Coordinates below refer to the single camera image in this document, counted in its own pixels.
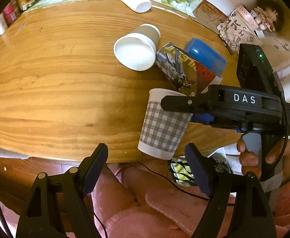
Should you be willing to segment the right hand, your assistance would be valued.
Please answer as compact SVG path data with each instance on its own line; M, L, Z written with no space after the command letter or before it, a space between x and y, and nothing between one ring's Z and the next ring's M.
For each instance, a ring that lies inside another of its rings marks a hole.
M277 161L282 152L283 145L283 139L274 145L265 158L267 164L274 164ZM245 175L247 172L251 171L260 178L261 169L258 167L258 157L253 152L247 151L246 146L241 139L237 141L236 148L237 151L240 152L239 161L242 165L242 173ZM283 162L283 177L281 185L284 185L290 180L290 139L288 139L281 161Z

